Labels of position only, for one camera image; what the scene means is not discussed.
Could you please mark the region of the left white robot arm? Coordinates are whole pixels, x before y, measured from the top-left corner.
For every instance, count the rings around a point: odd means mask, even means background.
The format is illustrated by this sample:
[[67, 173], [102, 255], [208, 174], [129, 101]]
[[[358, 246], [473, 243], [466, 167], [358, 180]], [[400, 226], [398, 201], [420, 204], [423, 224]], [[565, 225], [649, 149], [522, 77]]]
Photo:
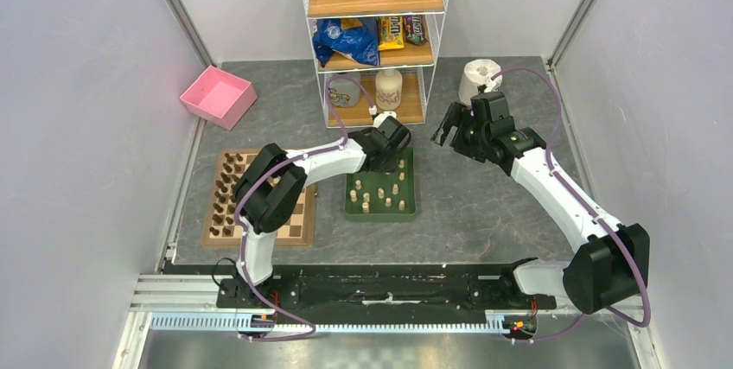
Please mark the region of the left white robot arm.
[[254, 308], [269, 301], [267, 279], [273, 272], [276, 233], [294, 213], [306, 187], [339, 175], [392, 172], [410, 141], [408, 127], [392, 115], [379, 115], [372, 126], [346, 132], [332, 143], [299, 150], [265, 145], [233, 189], [233, 219], [243, 231], [237, 261], [239, 297]]

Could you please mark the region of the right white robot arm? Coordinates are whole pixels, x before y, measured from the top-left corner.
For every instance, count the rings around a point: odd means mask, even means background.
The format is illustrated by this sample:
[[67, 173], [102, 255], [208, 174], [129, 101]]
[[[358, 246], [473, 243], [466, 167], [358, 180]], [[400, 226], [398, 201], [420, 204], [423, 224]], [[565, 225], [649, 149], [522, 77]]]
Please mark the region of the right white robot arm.
[[516, 127], [501, 92], [477, 94], [470, 105], [451, 103], [431, 139], [499, 166], [539, 202], [574, 251], [567, 263], [514, 264], [512, 275], [499, 284], [508, 307], [522, 307], [533, 295], [566, 298], [586, 315], [636, 295], [648, 306], [647, 231], [639, 224], [623, 225], [567, 177], [538, 133]]

